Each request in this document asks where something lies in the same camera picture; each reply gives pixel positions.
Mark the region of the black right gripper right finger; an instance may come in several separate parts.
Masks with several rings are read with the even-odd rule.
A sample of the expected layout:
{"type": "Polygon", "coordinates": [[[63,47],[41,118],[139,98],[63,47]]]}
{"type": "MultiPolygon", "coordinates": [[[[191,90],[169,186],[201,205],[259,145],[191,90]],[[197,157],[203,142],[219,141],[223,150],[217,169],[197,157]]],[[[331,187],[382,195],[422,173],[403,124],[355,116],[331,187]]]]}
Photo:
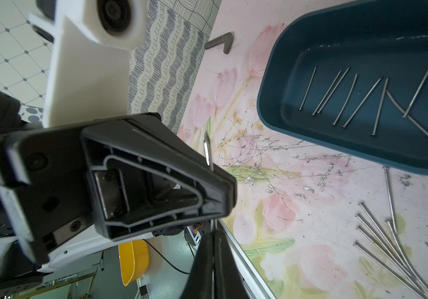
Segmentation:
{"type": "Polygon", "coordinates": [[[227,236],[224,231],[216,230],[214,241],[214,299],[248,299],[243,279],[235,264],[227,236]]]}

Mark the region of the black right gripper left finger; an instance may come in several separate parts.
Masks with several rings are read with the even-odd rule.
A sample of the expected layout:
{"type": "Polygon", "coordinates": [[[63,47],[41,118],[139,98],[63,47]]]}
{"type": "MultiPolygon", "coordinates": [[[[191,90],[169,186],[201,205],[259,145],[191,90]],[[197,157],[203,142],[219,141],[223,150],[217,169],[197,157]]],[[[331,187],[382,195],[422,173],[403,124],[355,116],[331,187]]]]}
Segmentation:
{"type": "Polygon", "coordinates": [[[214,235],[201,238],[181,299],[211,299],[213,292],[214,235]]]}

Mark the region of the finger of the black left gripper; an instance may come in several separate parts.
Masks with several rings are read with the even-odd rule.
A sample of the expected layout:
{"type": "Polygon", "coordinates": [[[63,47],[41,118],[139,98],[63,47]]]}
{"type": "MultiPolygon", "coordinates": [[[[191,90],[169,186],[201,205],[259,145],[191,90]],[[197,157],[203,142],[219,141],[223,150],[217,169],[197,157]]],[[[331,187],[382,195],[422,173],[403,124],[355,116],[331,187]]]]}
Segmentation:
{"type": "Polygon", "coordinates": [[[121,241],[148,232],[226,217],[236,179],[166,127],[157,113],[83,128],[94,225],[121,241]]]}

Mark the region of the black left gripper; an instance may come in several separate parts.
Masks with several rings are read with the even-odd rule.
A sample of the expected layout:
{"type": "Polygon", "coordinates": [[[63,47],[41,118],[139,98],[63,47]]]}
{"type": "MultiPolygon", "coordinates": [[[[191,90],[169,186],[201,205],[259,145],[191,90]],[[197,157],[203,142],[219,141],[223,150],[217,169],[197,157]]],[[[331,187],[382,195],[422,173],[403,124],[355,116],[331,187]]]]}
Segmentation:
{"type": "Polygon", "coordinates": [[[81,142],[88,126],[0,128],[0,239],[18,242],[34,264],[68,242],[87,253],[98,234],[81,142]]]}

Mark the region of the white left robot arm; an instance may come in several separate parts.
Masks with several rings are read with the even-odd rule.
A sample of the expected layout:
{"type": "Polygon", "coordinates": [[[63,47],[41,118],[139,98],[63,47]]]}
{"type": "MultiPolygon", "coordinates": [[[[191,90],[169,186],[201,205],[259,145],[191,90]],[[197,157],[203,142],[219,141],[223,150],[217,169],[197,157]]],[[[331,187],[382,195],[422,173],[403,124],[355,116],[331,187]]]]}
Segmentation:
{"type": "Polygon", "coordinates": [[[158,113],[42,128],[0,92],[0,298],[72,261],[226,217],[236,179],[158,113]]]}

